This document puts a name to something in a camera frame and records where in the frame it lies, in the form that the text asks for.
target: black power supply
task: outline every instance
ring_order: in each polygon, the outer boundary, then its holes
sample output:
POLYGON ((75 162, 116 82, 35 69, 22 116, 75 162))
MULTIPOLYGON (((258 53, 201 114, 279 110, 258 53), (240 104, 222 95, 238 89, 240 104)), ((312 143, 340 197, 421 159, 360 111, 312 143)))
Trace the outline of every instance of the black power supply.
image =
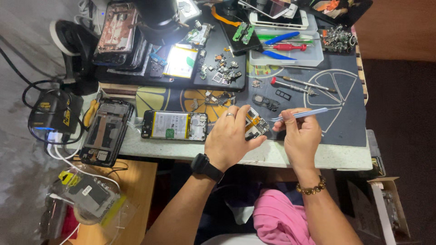
POLYGON ((63 134, 76 132, 83 98, 61 90, 41 93, 37 110, 31 116, 31 127, 39 130, 56 131, 63 134))

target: red tool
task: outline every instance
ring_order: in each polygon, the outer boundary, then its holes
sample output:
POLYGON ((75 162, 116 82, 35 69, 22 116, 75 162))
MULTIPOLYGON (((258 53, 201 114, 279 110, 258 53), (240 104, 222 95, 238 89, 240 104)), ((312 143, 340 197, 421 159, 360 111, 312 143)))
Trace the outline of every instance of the red tool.
POLYGON ((307 48, 306 44, 302 44, 301 46, 294 46, 292 44, 277 44, 273 47, 278 51, 291 51, 293 49, 300 49, 301 51, 305 51, 307 48))

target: cardboard box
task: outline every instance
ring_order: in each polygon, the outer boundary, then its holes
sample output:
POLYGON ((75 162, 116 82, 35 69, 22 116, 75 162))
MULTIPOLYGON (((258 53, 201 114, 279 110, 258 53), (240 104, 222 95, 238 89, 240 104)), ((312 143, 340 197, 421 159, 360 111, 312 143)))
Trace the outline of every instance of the cardboard box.
POLYGON ((415 241, 410 239, 409 228, 407 227, 404 211, 394 182, 396 179, 398 177, 376 178, 368 180, 368 184, 360 188, 348 181, 358 229, 383 239, 386 245, 415 243, 415 241), (383 184, 384 191, 392 193, 392 201, 398 216, 398 229, 395 233, 389 221, 382 189, 377 185, 377 182, 383 184))

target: hand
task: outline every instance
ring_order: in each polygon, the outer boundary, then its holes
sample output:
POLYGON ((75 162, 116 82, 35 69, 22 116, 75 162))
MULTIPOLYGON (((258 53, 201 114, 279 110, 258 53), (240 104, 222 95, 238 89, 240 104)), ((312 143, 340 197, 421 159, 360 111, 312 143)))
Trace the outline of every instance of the hand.
POLYGON ((284 121, 274 124, 273 131, 286 130, 285 152, 295 172, 315 169, 315 153, 321 141, 321 128, 315 115, 295 119, 293 114, 310 111, 295 108, 282 111, 284 121))
POLYGON ((266 136, 245 140, 245 119, 250 105, 230 106, 215 123, 206 139, 204 153, 221 172, 237 164, 247 152, 259 147, 266 136))

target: white table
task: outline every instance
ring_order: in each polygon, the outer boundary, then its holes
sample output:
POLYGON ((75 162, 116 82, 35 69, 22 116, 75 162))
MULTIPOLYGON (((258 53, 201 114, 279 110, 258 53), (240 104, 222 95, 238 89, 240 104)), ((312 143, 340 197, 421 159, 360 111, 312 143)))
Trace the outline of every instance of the white table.
MULTIPOLYGON (((84 96, 83 111, 96 94, 84 96)), ((366 147, 320 144, 315 155, 315 165, 323 169, 370 170, 371 155, 367 138, 366 147)), ((283 147, 283 141, 266 140, 259 148, 248 152, 239 164, 267 167, 291 167, 283 147)), ((75 149, 77 144, 67 146, 75 149)), ((137 129, 128 128, 119 151, 122 155, 192 160, 204 152, 204 143, 176 140, 153 140, 141 138, 137 129)))

